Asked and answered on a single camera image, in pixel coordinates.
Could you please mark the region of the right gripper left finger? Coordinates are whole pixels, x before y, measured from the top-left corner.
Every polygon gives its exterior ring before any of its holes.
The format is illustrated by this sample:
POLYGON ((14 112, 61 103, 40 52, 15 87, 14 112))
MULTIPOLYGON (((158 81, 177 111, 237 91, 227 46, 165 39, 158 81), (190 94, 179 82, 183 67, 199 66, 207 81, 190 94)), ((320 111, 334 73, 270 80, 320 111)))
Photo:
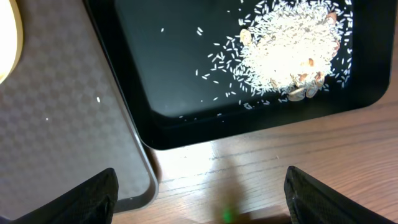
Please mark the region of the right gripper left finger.
POLYGON ((107 168, 12 224, 110 224, 118 189, 114 169, 107 168))

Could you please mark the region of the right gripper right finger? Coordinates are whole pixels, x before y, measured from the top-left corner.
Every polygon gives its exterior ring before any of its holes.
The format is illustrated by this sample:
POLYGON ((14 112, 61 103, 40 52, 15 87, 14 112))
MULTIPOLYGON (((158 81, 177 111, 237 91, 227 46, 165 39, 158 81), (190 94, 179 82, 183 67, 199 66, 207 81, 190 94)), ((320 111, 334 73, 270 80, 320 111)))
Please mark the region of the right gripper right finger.
POLYGON ((295 166, 287 169, 284 192, 294 224, 394 224, 295 166))

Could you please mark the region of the yellow round plate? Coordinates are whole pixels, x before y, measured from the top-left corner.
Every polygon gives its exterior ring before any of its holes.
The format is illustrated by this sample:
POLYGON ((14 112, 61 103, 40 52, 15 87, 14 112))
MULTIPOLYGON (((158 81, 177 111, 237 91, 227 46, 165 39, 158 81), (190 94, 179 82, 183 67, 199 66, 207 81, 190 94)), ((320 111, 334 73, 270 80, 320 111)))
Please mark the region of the yellow round plate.
POLYGON ((16 0, 1 0, 1 83, 17 66, 23 43, 24 30, 16 0))

